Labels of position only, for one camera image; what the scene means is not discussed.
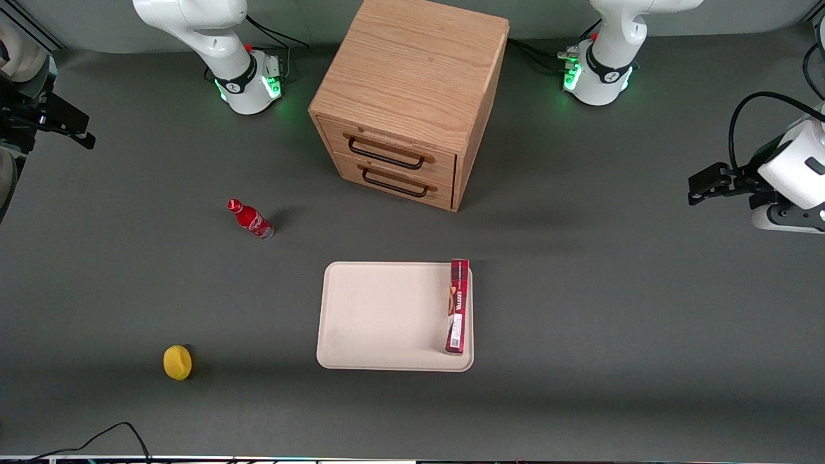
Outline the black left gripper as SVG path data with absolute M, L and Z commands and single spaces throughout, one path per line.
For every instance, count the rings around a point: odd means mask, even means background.
M 739 164 L 734 151 L 730 151 L 730 164 L 742 186 L 752 193 L 772 196 L 775 188 L 769 185 L 757 172 L 763 164 L 778 153 L 782 137 L 776 136 L 752 153 L 746 164 Z M 735 188 L 730 167 L 725 162 L 716 162 L 689 177 L 688 205 L 696 206 L 710 198 L 735 196 Z

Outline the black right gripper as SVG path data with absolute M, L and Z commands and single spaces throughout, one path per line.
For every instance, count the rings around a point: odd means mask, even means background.
M 1 139 L 2 145 L 22 155 L 33 150 L 38 132 L 51 132 L 55 127 L 68 130 L 64 135 L 93 150 L 95 136 L 86 132 L 89 116 L 57 94 L 51 94 L 54 76 L 36 77 L 32 81 L 14 82 L 1 77 Z M 43 113 L 49 97 L 49 119 Z

